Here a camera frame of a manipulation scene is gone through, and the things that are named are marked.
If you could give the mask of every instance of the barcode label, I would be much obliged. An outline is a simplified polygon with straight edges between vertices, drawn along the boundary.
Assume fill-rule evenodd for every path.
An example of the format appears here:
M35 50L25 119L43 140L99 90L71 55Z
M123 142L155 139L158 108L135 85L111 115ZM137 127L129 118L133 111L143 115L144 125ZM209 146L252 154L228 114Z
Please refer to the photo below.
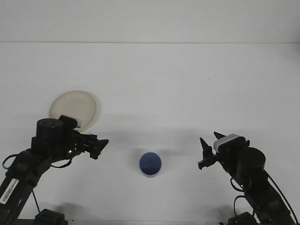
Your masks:
M8 187L6 188L5 192L3 193L2 197L0 198L0 203L1 204L6 204L8 201L11 193L14 191L15 187L17 186L19 180L17 179L12 179L11 182L9 183Z

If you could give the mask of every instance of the white backdrop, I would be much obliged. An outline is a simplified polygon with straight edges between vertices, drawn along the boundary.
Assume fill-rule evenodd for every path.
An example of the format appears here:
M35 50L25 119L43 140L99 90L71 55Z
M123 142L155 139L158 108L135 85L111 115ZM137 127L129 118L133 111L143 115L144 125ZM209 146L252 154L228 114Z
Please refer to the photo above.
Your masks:
M46 172L41 208L72 219L226 221L238 195L229 175L197 167L199 137L213 144L218 131L262 150L300 213L300 44L270 44L299 42L300 1L227 2L0 1L0 158L29 148L36 121L69 90L97 97L99 117L84 132L110 139L99 160L82 154ZM153 179L138 168L147 151L163 161ZM31 198L21 217L36 213Z
M0 0L0 41L299 42L299 0Z

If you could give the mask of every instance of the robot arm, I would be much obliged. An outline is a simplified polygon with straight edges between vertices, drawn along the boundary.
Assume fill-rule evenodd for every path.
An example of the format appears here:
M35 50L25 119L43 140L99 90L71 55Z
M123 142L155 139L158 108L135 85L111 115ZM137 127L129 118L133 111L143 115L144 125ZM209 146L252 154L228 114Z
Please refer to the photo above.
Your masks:
M37 134L31 148L19 153L9 167L0 186L0 225L11 225L21 213L33 188L52 163L72 160L82 152L97 159L108 140L96 135L82 135L75 131L77 120L61 116L37 122Z
M212 147L202 138L203 160L198 163L199 169L219 162L224 170L230 174L244 192L262 224L294 225L290 211L286 207L279 193L268 182L269 175L264 170L265 156L258 149L249 147L250 141L238 135L222 135L215 132L218 139L214 142L216 154ZM229 225L254 225L254 217L243 213L229 219Z

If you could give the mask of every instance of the black cable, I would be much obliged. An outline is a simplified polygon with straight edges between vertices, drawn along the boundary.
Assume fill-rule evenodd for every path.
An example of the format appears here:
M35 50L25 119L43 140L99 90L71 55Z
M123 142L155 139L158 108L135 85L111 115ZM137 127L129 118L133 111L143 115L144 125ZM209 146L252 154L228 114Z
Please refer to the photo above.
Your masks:
M38 212L41 212L41 210L39 209L39 206L38 206L36 195L34 194L33 190L32 190L32 194L33 194L34 201L36 202L36 205L37 205L37 210L38 210Z
M239 192L244 192L244 190L238 189L236 186L234 186L232 177L230 178L230 183L231 183L231 186L233 187L234 190L239 191Z
M3 163L2 163L3 168L6 169L6 170L8 170L9 167L4 166L4 164L5 164L6 161L8 161L10 158L16 157L17 155L18 155L18 154L13 154L13 155L10 155L10 156L6 157L6 159L5 159L5 160L3 161Z
M234 211L234 215L235 217L237 218L237 220L239 220L240 222L242 222L243 220L239 219L238 215L236 214L236 211L235 211L235 202L236 200L238 200L239 198L245 198L244 195L239 195L239 196L236 196L236 198L234 199L234 202L233 202L233 211Z
M270 180L273 182L273 184L275 185L275 187L277 188L277 190L280 192L281 196L283 197L283 199L285 200L285 203L288 205L288 207L290 208L295 221L296 221L296 225L299 225L299 222L297 220L296 214L294 213L294 210L292 209L291 205L289 204L288 200L286 199L285 195L282 193L282 191L280 190L280 188L278 187L278 185L276 184L276 182L271 178L271 176L267 173L268 177L270 178Z
M72 163L72 159L70 159L70 160L69 160L66 164L64 164L64 165L61 165L61 166L54 166L54 165L51 165L51 167L61 169L61 168L65 168L65 167L71 165L71 163Z

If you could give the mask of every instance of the beige plate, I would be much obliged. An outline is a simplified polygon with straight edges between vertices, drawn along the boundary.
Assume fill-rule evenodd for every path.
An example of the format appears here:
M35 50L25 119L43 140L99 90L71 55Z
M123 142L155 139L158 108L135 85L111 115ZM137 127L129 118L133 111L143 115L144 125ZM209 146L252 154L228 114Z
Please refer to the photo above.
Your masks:
M81 127L75 130L82 131L91 124L97 112L97 104L93 96L82 90L73 90L59 96L52 104L50 118L58 119L61 115L81 120Z

